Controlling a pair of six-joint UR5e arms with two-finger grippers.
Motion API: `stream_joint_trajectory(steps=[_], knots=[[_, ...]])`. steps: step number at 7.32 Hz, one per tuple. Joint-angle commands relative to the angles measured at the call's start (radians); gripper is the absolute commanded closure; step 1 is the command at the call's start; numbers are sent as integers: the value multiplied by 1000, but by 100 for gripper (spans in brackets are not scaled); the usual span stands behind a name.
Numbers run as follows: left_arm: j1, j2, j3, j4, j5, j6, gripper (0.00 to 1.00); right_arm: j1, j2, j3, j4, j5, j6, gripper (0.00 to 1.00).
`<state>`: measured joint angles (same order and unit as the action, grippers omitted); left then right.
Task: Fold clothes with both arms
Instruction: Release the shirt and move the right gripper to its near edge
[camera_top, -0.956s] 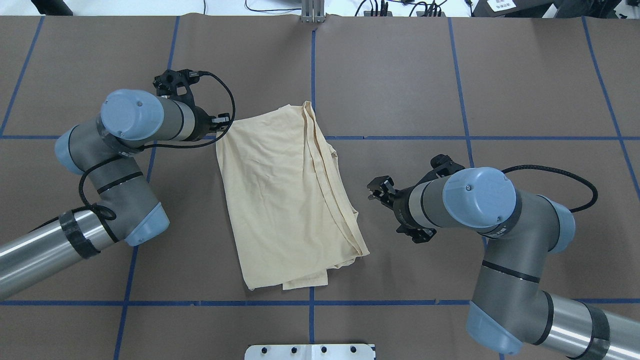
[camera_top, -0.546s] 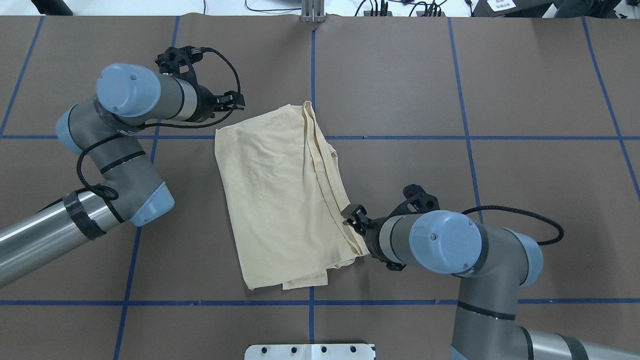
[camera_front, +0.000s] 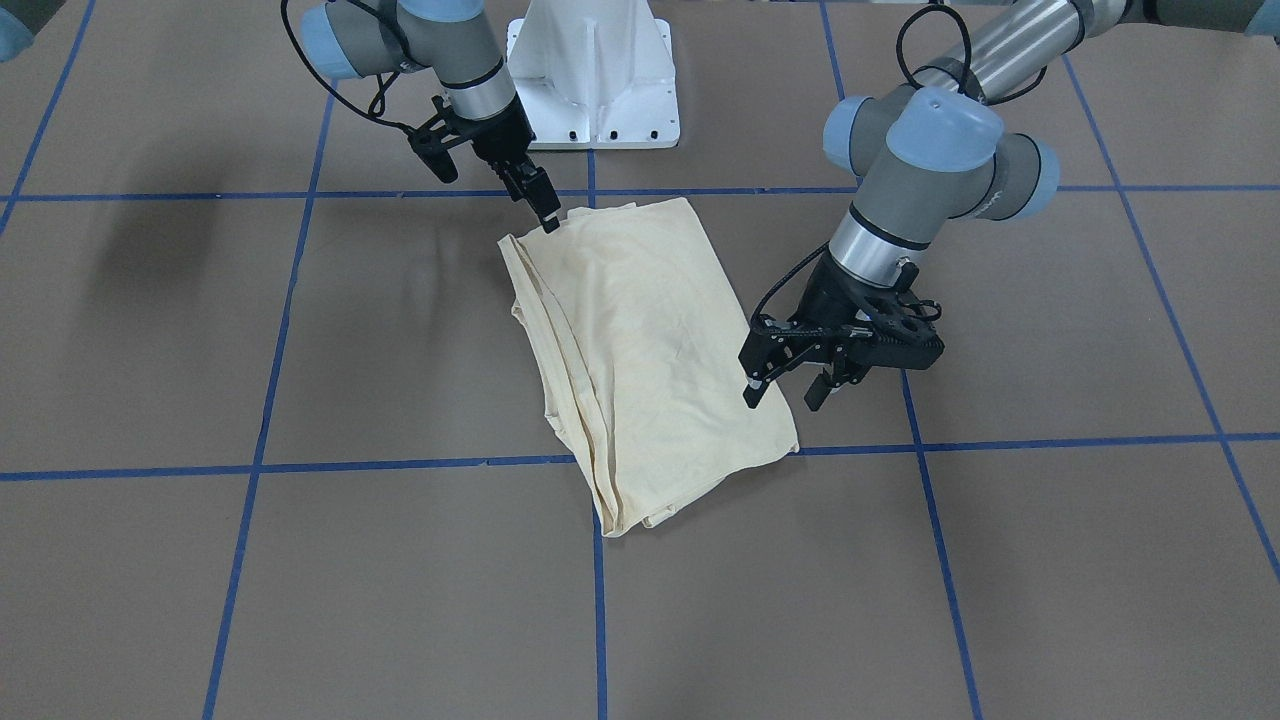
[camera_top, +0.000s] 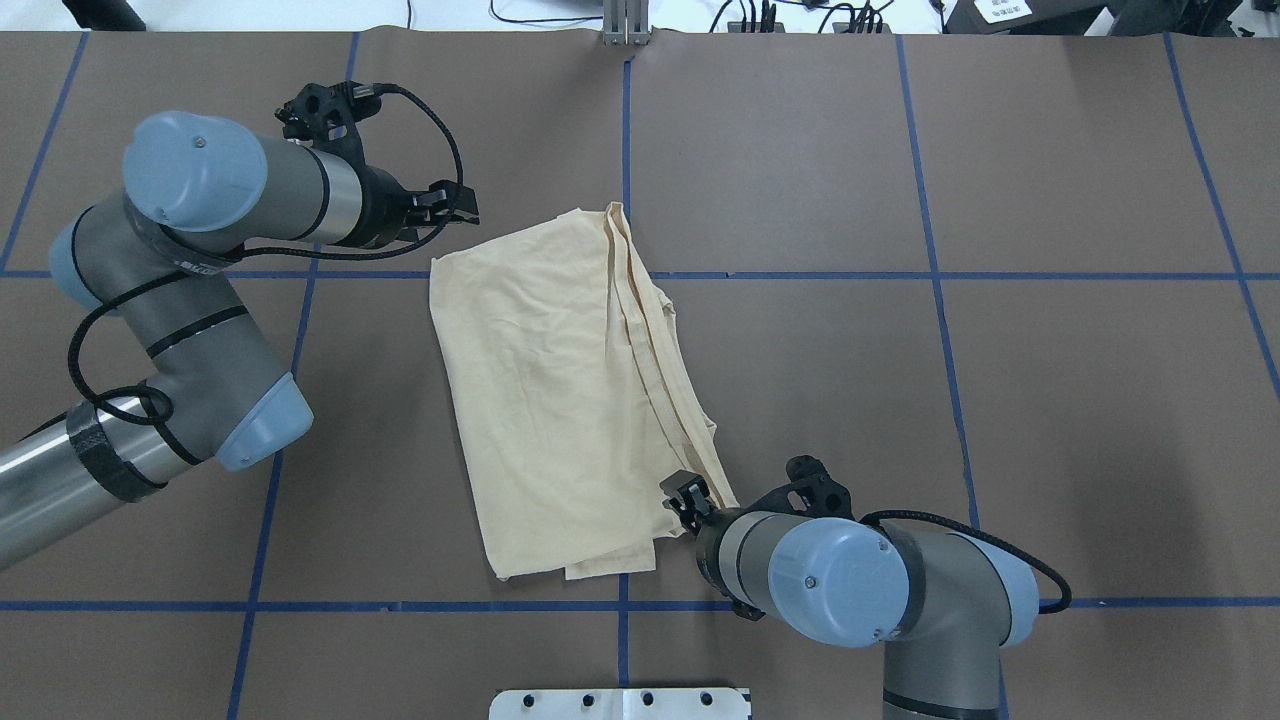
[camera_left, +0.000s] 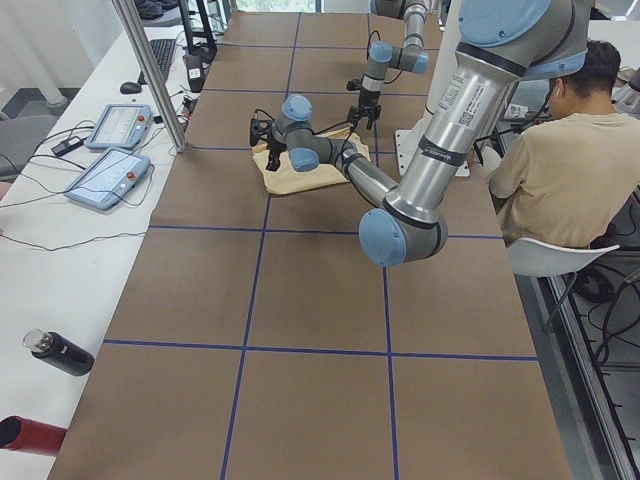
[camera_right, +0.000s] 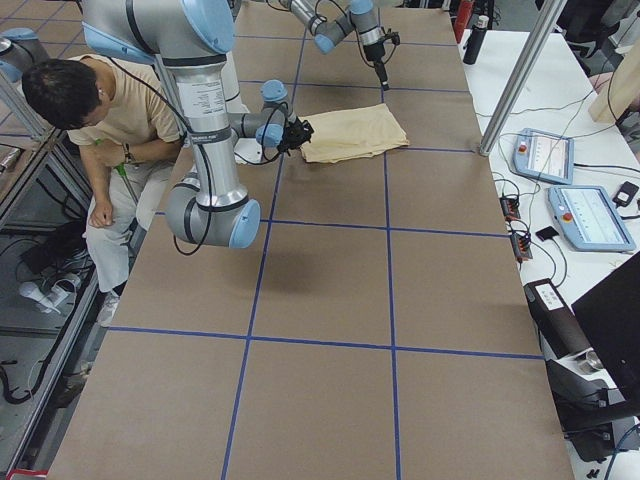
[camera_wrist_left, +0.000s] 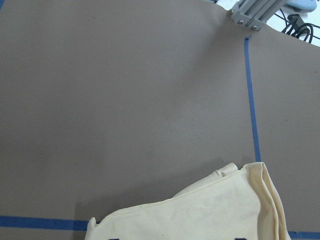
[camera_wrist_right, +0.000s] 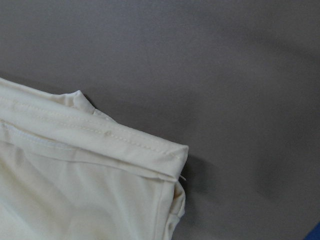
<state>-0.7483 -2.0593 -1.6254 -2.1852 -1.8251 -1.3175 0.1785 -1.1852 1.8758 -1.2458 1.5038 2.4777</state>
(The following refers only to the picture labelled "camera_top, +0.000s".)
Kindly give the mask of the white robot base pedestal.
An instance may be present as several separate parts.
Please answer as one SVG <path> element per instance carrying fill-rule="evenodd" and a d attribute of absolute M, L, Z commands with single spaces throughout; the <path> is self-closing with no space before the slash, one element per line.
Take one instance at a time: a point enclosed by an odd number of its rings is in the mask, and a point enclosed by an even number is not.
<path fill-rule="evenodd" d="M 751 694 L 731 687 L 502 691 L 489 719 L 753 719 Z"/>

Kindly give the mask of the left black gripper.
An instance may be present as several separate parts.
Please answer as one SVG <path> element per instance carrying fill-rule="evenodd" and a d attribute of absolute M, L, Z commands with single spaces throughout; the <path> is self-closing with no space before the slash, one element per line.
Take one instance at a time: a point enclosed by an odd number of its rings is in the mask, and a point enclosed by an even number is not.
<path fill-rule="evenodd" d="M 428 190 L 410 191 L 390 173 L 370 165 L 356 169 L 362 206 L 355 225 L 355 247 L 381 250 L 401 242 L 404 231 L 453 225 L 479 225 L 471 209 L 471 188 L 457 182 L 435 182 Z"/>

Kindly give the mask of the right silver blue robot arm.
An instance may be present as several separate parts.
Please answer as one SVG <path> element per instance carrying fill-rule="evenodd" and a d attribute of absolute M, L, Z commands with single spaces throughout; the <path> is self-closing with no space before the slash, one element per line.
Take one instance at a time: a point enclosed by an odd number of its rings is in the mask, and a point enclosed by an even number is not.
<path fill-rule="evenodd" d="M 882 644 L 886 719 L 997 719 L 1000 653 L 1046 614 L 1038 577 L 1050 568 L 933 512 L 856 518 L 817 457 L 786 471 L 746 507 L 716 502 L 694 471 L 663 479 L 704 580 L 740 618 L 773 618 L 822 644 Z"/>

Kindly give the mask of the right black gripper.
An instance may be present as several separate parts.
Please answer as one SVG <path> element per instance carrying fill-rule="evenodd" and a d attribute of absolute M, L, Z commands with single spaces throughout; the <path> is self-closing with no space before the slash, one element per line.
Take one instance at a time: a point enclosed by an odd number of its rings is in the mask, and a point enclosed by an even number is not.
<path fill-rule="evenodd" d="M 663 479 L 664 506 L 680 525 L 695 538 L 695 562 L 701 578 L 717 591 L 727 591 L 721 570 L 721 544 L 744 510 L 716 510 L 707 479 L 690 470 L 677 470 Z"/>

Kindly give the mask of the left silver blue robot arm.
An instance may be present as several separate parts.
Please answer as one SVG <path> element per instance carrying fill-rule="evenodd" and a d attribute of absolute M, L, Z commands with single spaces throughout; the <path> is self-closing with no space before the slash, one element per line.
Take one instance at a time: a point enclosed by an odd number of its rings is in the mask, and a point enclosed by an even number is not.
<path fill-rule="evenodd" d="M 67 369 L 79 401 L 3 454 L 3 566 L 12 568 L 209 460 L 239 471 L 314 423 L 227 278 L 270 255 L 362 261 L 477 224 L 465 169 L 407 190 L 364 155 L 365 111 L 289 102 L 271 138 L 236 120 L 161 111 L 123 159 L 124 186 L 49 252 L 86 310 Z"/>

